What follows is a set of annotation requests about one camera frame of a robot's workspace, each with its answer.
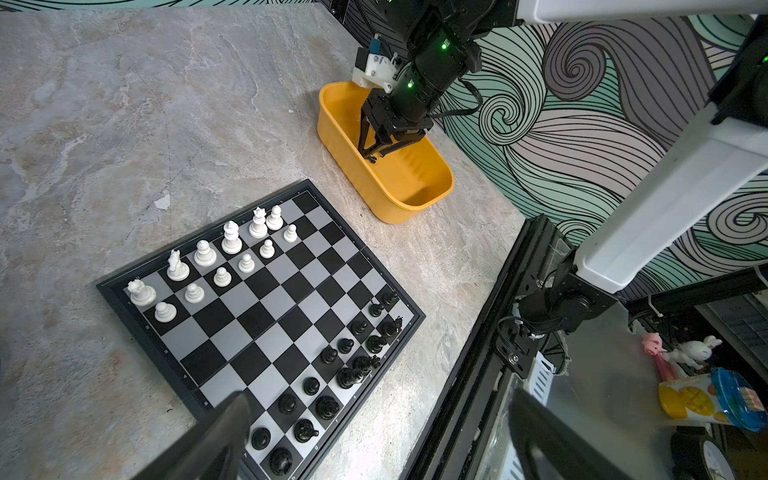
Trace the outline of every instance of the black square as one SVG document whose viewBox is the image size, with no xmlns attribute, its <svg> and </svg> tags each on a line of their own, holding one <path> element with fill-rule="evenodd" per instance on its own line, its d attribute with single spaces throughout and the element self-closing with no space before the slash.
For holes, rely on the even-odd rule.
<svg viewBox="0 0 768 480">
<path fill-rule="evenodd" d="M 305 214 L 311 212 L 312 210 L 315 210 L 315 207 L 317 207 L 318 205 L 317 200 L 314 199 L 314 197 L 310 192 L 304 192 L 298 197 L 294 197 L 293 202 Z"/>
<path fill-rule="evenodd" d="M 340 228 L 337 227 L 334 222 L 328 223 L 326 226 L 321 228 L 320 233 L 326 238 L 326 240 L 328 240 L 328 243 L 331 245 L 344 238 L 344 233 Z"/>
<path fill-rule="evenodd" d="M 294 273 L 292 277 L 286 280 L 283 283 L 283 288 L 286 289 L 293 301 L 297 303 L 304 300 L 304 297 L 312 291 L 312 285 L 306 281 L 301 272 Z"/>
<path fill-rule="evenodd" d="M 235 316 L 224 305 L 224 302 L 217 298 L 209 305 L 203 307 L 201 311 L 195 313 L 194 319 L 197 320 L 198 325 L 200 325 L 200 328 L 203 329 L 206 335 L 213 336 L 216 332 L 229 325 L 235 319 Z"/>
<path fill-rule="evenodd" d="M 173 329 L 176 325 L 182 323 L 184 320 L 190 317 L 190 313 L 187 312 L 187 309 L 184 308 L 184 305 L 181 304 L 179 297 L 171 295 L 163 301 L 176 307 L 176 316 L 170 322 L 161 323 L 154 318 L 154 305 L 151 306 L 148 310 L 144 311 L 144 316 L 147 317 L 149 323 L 151 323 L 154 329 L 157 330 L 158 335 L 165 335 L 166 333 L 170 332 L 170 330 Z"/>
<path fill-rule="evenodd" d="M 328 342 L 335 339 L 336 335 L 339 335 L 339 332 L 344 329 L 344 323 L 339 320 L 339 317 L 336 316 L 333 310 L 325 312 L 325 314 L 315 322 L 315 326 Z"/>
<path fill-rule="evenodd" d="M 336 273 L 339 268 L 344 266 L 344 260 L 339 257 L 339 254 L 336 253 L 333 248 L 329 248 L 328 250 L 322 252 L 320 256 L 317 257 L 317 259 L 320 260 L 320 262 L 331 275 Z"/>
<path fill-rule="evenodd" d="M 280 397 L 277 397 L 277 400 L 272 402 L 272 405 L 269 406 L 266 410 L 269 412 L 272 419 L 275 421 L 277 426 L 280 427 L 281 430 L 284 432 L 287 432 L 289 428 L 293 426 L 293 423 L 299 419 L 302 413 L 304 413 L 304 410 L 306 410 L 306 407 L 304 406 L 304 402 L 301 401 L 301 399 L 296 396 L 296 393 L 288 387 L 285 392 L 281 393 L 280 396 L 283 395 L 293 395 L 296 397 L 296 408 L 286 415 L 285 413 L 282 413 L 280 411 Z"/>
<path fill-rule="evenodd" d="M 272 276 L 272 273 L 266 268 L 263 268 L 246 278 L 245 283 L 258 299 L 264 298 L 269 292 L 275 290 L 277 286 L 280 285 L 280 283 L 275 280 L 275 277 Z"/>
<path fill-rule="evenodd" d="M 352 324 L 358 320 L 361 320 L 366 323 L 366 329 L 360 333 L 359 335 L 355 335 L 355 333 L 352 331 Z M 349 324 L 346 326 L 346 328 L 349 330 L 350 333 L 355 335 L 355 338 L 357 341 L 362 345 L 366 339 L 368 338 L 368 335 L 371 334 L 373 331 L 373 325 L 371 325 L 371 322 L 368 321 L 365 315 L 362 314 L 362 312 L 358 313 L 355 318 L 352 319 L 352 321 L 349 322 Z"/>
<path fill-rule="evenodd" d="M 326 281 L 322 282 L 317 287 L 317 293 L 328 303 L 328 305 L 335 305 L 341 297 L 344 296 L 344 289 L 339 286 L 333 277 L 328 277 Z"/>
<path fill-rule="evenodd" d="M 230 363 L 246 385 L 250 384 L 256 377 L 261 375 L 261 372 L 270 366 L 270 360 L 256 343 L 251 343 L 232 359 Z"/>
<path fill-rule="evenodd" d="M 295 345 L 289 346 L 288 350 L 277 357 L 277 360 L 274 362 L 275 368 L 288 383 L 293 383 L 293 380 L 301 375 L 301 372 L 309 364 L 304 355 L 299 351 L 299 347 Z"/>
<path fill-rule="evenodd" d="M 346 294 L 357 305 L 357 308 L 363 308 L 373 298 L 373 294 L 368 291 L 368 287 L 363 282 L 358 282 Z"/>
<path fill-rule="evenodd" d="M 344 362 L 339 357 L 336 357 L 333 360 L 333 363 L 325 363 L 321 360 L 320 355 L 318 355 L 317 358 L 312 361 L 312 366 L 315 367 L 315 370 L 317 370 L 320 376 L 323 377 L 323 380 L 328 383 L 333 379 L 333 376 L 341 370 L 344 366 Z"/>
<path fill-rule="evenodd" d="M 216 270 L 218 270 L 218 268 L 203 275 L 205 281 L 208 282 L 210 288 L 214 289 L 214 292 L 216 292 L 218 296 L 224 295 L 226 292 L 232 290 L 235 285 L 243 281 L 243 279 L 240 278 L 240 275 L 237 274 L 234 267 L 231 266 L 229 262 L 226 262 L 224 265 L 222 265 L 222 267 L 227 269 L 227 272 L 229 272 L 232 276 L 232 280 L 230 280 L 230 284 L 227 286 L 218 286 L 214 283 L 214 276 L 216 275 Z"/>
<path fill-rule="evenodd" d="M 214 373 L 227 364 L 213 342 L 207 340 L 192 353 L 181 359 L 181 365 L 192 375 L 198 385 L 203 385 Z"/>
<path fill-rule="evenodd" d="M 293 222 L 293 224 L 296 225 L 296 233 L 299 235 L 301 240 L 305 240 L 317 231 L 317 227 L 315 227 L 315 225 L 310 222 L 310 219 L 307 217 L 301 217 L 300 219 Z"/>
<path fill-rule="evenodd" d="M 321 419 L 320 415 L 317 414 L 317 401 L 324 396 L 329 396 L 332 399 L 336 400 L 336 402 L 339 404 L 339 407 L 340 407 L 339 413 L 341 413 L 341 411 L 344 410 L 344 404 L 341 403 L 341 400 L 339 400 L 339 397 L 337 397 L 336 394 L 333 393 L 333 390 L 331 390 L 329 386 L 326 386 L 326 388 L 324 388 L 323 391 L 320 392 L 320 394 L 317 396 L 314 402 L 310 403 L 310 412 L 312 412 L 312 414 L 315 416 L 315 418 L 320 423 L 320 425 L 322 425 L 323 428 L 327 430 L 328 427 L 330 427 L 331 423 L 333 423 L 333 419 L 324 420 L 324 419 Z"/>
<path fill-rule="evenodd" d="M 245 313 L 237 317 L 237 320 L 254 340 L 275 324 L 275 319 L 266 311 L 261 302 L 250 307 Z"/>
<path fill-rule="evenodd" d="M 312 326 L 312 322 L 306 318 L 298 306 L 295 306 L 283 315 L 283 318 L 280 319 L 280 326 L 283 327 L 290 339 L 296 342 L 306 332 L 306 329 Z"/>
<path fill-rule="evenodd" d="M 294 248 L 288 250 L 286 255 L 299 270 L 307 266 L 312 260 L 315 260 L 315 255 L 304 243 L 299 243 Z"/>
<path fill-rule="evenodd" d="M 170 278 L 168 278 L 168 265 L 165 263 L 163 265 L 163 268 L 159 269 L 157 272 L 160 274 L 160 276 L 163 277 L 163 280 L 165 280 L 165 283 L 168 284 L 171 290 L 173 290 L 174 293 L 178 292 L 179 290 L 183 289 L 193 281 L 200 278 L 200 272 L 197 271 L 195 267 L 192 266 L 192 263 L 187 259 L 186 257 L 181 257 L 181 262 L 186 263 L 188 267 L 190 267 L 190 274 L 187 275 L 187 278 L 184 280 L 174 282 Z"/>
<path fill-rule="evenodd" d="M 291 475 L 293 475 L 293 473 L 299 467 L 299 464 L 301 464 L 301 461 L 304 460 L 304 457 L 302 457 L 301 454 L 296 450 L 296 447 L 293 446 L 288 437 L 282 437 L 277 445 L 275 445 L 273 451 L 280 448 L 286 449 L 288 452 L 290 452 L 291 458 L 293 459 L 293 464 L 291 465 L 291 468 L 288 469 L 288 473 L 285 475 L 277 475 L 272 471 L 272 468 L 270 467 L 270 456 L 272 456 L 272 452 L 270 452 L 270 454 L 264 457 L 264 460 L 262 460 L 259 464 L 261 465 L 262 470 L 269 472 L 269 478 L 290 478 Z"/>
</svg>

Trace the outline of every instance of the black chess piece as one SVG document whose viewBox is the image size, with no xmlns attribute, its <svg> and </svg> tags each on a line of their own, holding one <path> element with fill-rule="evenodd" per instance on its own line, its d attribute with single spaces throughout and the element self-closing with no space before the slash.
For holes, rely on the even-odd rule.
<svg viewBox="0 0 768 480">
<path fill-rule="evenodd" d="M 250 446 L 254 447 L 256 450 L 264 450 L 266 446 L 270 444 L 271 439 L 272 434 L 270 434 L 270 431 L 262 427 L 253 430 L 253 435 L 250 437 Z"/>
<path fill-rule="evenodd" d="M 287 475 L 293 466 L 293 455 L 288 449 L 280 447 L 270 453 L 270 468 L 275 475 Z"/>
<path fill-rule="evenodd" d="M 315 377 L 311 376 L 304 380 L 303 384 L 304 393 L 307 395 L 315 395 L 320 391 L 320 382 Z"/>
<path fill-rule="evenodd" d="M 382 348 L 384 348 L 384 345 L 386 345 L 386 340 L 382 336 L 371 335 L 366 340 L 366 345 L 368 345 L 368 350 L 370 350 L 371 353 L 379 353 L 382 351 Z"/>
<path fill-rule="evenodd" d="M 397 334 L 400 333 L 400 330 L 402 329 L 402 317 L 399 316 L 394 320 L 389 319 L 381 322 L 381 325 L 379 325 L 377 328 L 385 336 L 397 336 Z"/>
<path fill-rule="evenodd" d="M 349 353 L 352 352 L 352 347 L 355 346 L 355 343 L 352 341 L 352 339 L 339 339 L 337 346 L 339 347 L 339 351 L 341 353 Z"/>
<path fill-rule="evenodd" d="M 368 313 L 370 313 L 371 316 L 381 316 L 383 311 L 384 306 L 381 303 L 371 303 L 371 306 L 368 307 Z"/>
<path fill-rule="evenodd" d="M 290 393 L 282 394 L 280 400 L 277 401 L 277 408 L 282 413 L 290 415 L 296 409 L 296 397 Z"/>
<path fill-rule="evenodd" d="M 356 383 L 362 382 L 366 376 L 362 374 L 361 369 L 343 368 L 336 374 L 336 381 L 343 389 L 350 389 Z"/>
<path fill-rule="evenodd" d="M 340 409 L 341 406 L 336 399 L 330 396 L 321 396 L 317 399 L 317 405 L 315 406 L 317 415 L 323 420 L 332 419 L 336 416 L 336 413 L 339 413 Z"/>
<path fill-rule="evenodd" d="M 319 434 L 320 432 L 315 430 L 315 426 L 312 425 L 312 420 L 302 419 L 293 426 L 293 436 L 302 443 L 308 442 L 312 437 L 317 437 Z"/>
<path fill-rule="evenodd" d="M 320 359 L 323 363 L 330 365 L 339 356 L 339 352 L 336 351 L 331 345 L 328 345 L 322 352 L 320 352 Z"/>
</svg>

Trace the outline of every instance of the chessboard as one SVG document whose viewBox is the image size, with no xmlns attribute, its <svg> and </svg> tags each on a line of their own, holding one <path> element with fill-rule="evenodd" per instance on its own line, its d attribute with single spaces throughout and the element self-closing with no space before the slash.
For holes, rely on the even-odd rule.
<svg viewBox="0 0 768 480">
<path fill-rule="evenodd" d="M 254 209 L 275 205 L 283 226 L 254 238 Z M 224 251 L 236 240 L 222 245 L 230 220 L 236 253 Z M 284 235 L 289 225 L 293 242 Z M 215 253 L 206 266 L 195 259 L 200 240 Z M 261 255 L 266 240 L 269 258 Z M 172 250 L 188 267 L 183 280 L 169 277 L 180 271 L 170 271 Z M 230 280 L 220 286 L 221 278 Z M 154 289 L 152 301 L 131 301 L 133 280 Z M 259 480 L 309 478 L 425 318 L 310 180 L 168 245 L 98 289 L 197 419 L 245 392 L 255 421 L 240 474 Z"/>
</svg>

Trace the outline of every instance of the chess piece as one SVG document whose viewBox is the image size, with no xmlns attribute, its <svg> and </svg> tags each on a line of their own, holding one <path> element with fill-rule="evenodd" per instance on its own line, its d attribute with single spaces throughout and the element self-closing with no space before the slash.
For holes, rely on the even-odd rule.
<svg viewBox="0 0 768 480">
<path fill-rule="evenodd" d="M 176 306 L 170 303 L 157 302 L 154 306 L 154 319 L 160 323 L 168 323 L 176 318 Z"/>
<path fill-rule="evenodd" d="M 269 429 L 261 427 L 260 429 L 253 430 L 253 435 L 250 437 L 250 446 L 256 450 L 264 450 L 272 440 L 272 434 Z"/>
<path fill-rule="evenodd" d="M 210 248 L 205 240 L 197 242 L 197 252 L 194 253 L 194 262 L 200 266 L 211 266 L 216 263 L 216 250 Z"/>
<path fill-rule="evenodd" d="M 283 228 L 283 218 L 280 216 L 280 206 L 272 207 L 272 213 L 266 218 L 266 225 L 270 230 L 279 230 Z"/>
<path fill-rule="evenodd" d="M 253 211 L 253 221 L 248 226 L 248 233 L 253 238 L 264 238 L 266 237 L 267 231 L 266 231 L 266 218 L 264 217 L 266 215 L 266 212 L 263 208 L 257 208 Z"/>
<path fill-rule="evenodd" d="M 280 447 L 270 454 L 270 468 L 275 475 L 288 475 L 293 466 L 293 455 L 288 449 Z"/>
<path fill-rule="evenodd" d="M 198 287 L 194 282 L 187 285 L 187 291 L 184 292 L 184 299 L 189 303 L 200 303 L 204 296 L 205 290 Z"/>
<path fill-rule="evenodd" d="M 352 339 L 339 339 L 339 342 L 336 346 L 339 347 L 339 351 L 341 353 L 349 353 L 352 352 L 352 347 L 355 346 L 355 343 L 352 341 Z"/>
<path fill-rule="evenodd" d="M 361 369 L 343 368 L 336 374 L 336 381 L 343 389 L 351 389 L 356 383 L 361 383 L 366 376 Z"/>
<path fill-rule="evenodd" d="M 315 377 L 311 376 L 308 379 L 304 380 L 304 384 L 302 384 L 302 388 L 304 388 L 304 393 L 306 393 L 307 395 L 309 396 L 315 395 L 320 391 L 320 381 Z"/>
<path fill-rule="evenodd" d="M 341 406 L 336 399 L 330 396 L 321 396 L 317 399 L 317 405 L 315 405 L 317 415 L 323 420 L 333 419 L 333 417 L 336 416 L 336 413 L 339 413 L 340 409 Z"/>
<path fill-rule="evenodd" d="M 128 292 L 131 294 L 131 302 L 135 306 L 147 306 L 157 298 L 157 292 L 149 285 L 144 285 L 141 280 L 128 282 Z"/>
<path fill-rule="evenodd" d="M 275 254 L 275 247 L 272 246 L 272 240 L 266 239 L 261 247 L 259 247 L 259 255 L 262 258 L 272 258 Z"/>
<path fill-rule="evenodd" d="M 315 430 L 312 420 L 301 419 L 293 426 L 293 436 L 301 443 L 307 443 L 312 437 L 317 437 L 320 432 Z"/>
<path fill-rule="evenodd" d="M 339 353 L 331 345 L 328 345 L 322 352 L 320 352 L 320 359 L 323 363 L 330 365 L 336 358 L 339 357 Z"/>
<path fill-rule="evenodd" d="M 243 258 L 237 262 L 237 268 L 243 273 L 251 273 L 253 272 L 253 269 L 256 268 L 256 264 L 253 262 L 253 258 L 251 258 L 250 254 L 246 253 L 243 255 Z"/>
<path fill-rule="evenodd" d="M 234 255 L 243 248 L 243 241 L 238 236 L 239 233 L 237 223 L 230 220 L 224 224 L 224 240 L 221 242 L 221 249 L 225 253 Z"/>
<path fill-rule="evenodd" d="M 174 282 L 180 282 L 190 274 L 190 266 L 181 261 L 179 250 L 171 250 L 168 258 L 168 278 Z"/>
<path fill-rule="evenodd" d="M 220 266 L 216 269 L 216 275 L 214 275 L 214 283 L 216 286 L 227 286 L 232 281 L 232 273 L 227 272 L 227 269 Z"/>
<path fill-rule="evenodd" d="M 366 340 L 366 345 L 368 346 L 368 350 L 370 350 L 371 353 L 379 353 L 382 351 L 384 345 L 386 345 L 386 340 L 382 336 L 371 335 Z"/>
<path fill-rule="evenodd" d="M 296 397 L 290 393 L 282 394 L 280 400 L 277 401 L 277 409 L 285 415 L 293 413 L 293 410 L 296 410 Z"/>
<path fill-rule="evenodd" d="M 286 231 L 283 232 L 283 239 L 288 243 L 293 243 L 297 238 L 299 236 L 296 235 L 296 225 L 289 225 Z"/>
</svg>

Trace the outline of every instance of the white square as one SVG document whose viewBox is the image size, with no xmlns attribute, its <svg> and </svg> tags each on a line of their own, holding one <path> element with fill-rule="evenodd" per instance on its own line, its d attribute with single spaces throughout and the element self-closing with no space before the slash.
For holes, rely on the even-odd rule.
<svg viewBox="0 0 768 480">
<path fill-rule="evenodd" d="M 290 337 L 279 323 L 272 325 L 270 329 L 256 340 L 256 344 L 264 355 L 270 359 L 270 362 L 274 362 L 283 355 L 283 352 L 288 350 L 291 343 L 293 342 L 291 342 Z"/>
<path fill-rule="evenodd" d="M 261 406 L 268 409 L 288 388 L 288 382 L 275 365 L 270 365 L 248 385 L 248 388 Z"/>
<path fill-rule="evenodd" d="M 243 379 L 231 365 L 226 365 L 200 387 L 200 391 L 212 406 L 217 406 L 232 392 L 245 390 Z"/>
<path fill-rule="evenodd" d="M 216 348 L 219 349 L 221 355 L 224 356 L 227 361 L 232 359 L 239 351 L 244 349 L 251 343 L 250 335 L 245 331 L 240 322 L 232 320 L 223 329 L 216 332 L 214 336 L 210 338 L 210 341 L 214 343 Z"/>
</svg>

